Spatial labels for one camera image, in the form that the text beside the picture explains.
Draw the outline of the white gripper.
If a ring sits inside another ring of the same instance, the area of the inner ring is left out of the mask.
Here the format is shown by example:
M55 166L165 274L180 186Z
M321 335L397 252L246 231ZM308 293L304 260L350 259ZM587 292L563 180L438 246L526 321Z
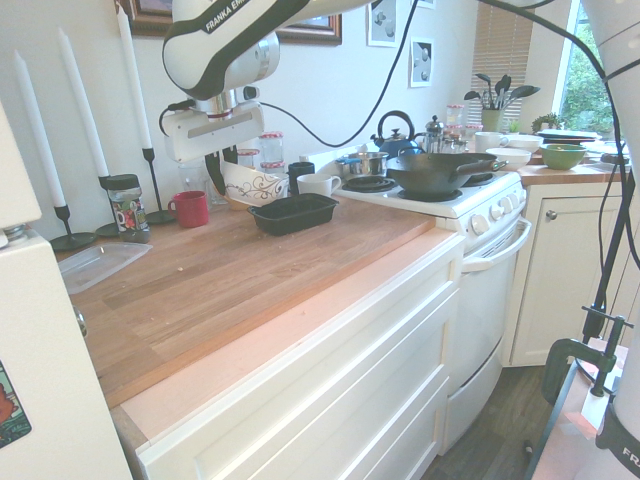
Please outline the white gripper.
M225 195L218 152L224 149L224 160L238 164L236 145L259 137L264 130L264 118L261 105L248 101L222 119L212 119L198 110L173 113L163 119L163 128L167 134L168 156L180 163L205 156L205 166L215 190L219 195Z

